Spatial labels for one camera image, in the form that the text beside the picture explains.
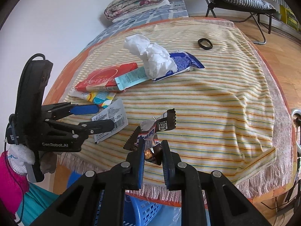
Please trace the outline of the left gloved hand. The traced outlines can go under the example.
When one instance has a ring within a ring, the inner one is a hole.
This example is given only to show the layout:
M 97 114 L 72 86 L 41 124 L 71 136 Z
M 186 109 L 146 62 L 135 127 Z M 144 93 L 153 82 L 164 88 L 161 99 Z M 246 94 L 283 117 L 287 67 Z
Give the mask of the left gloved hand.
M 27 174 L 26 163 L 35 163 L 34 152 L 28 147 L 19 144 L 11 144 L 7 152 L 7 158 L 11 168 L 18 174 Z M 57 167 L 57 155 L 45 152 L 40 156 L 40 170 L 43 174 L 54 173 Z

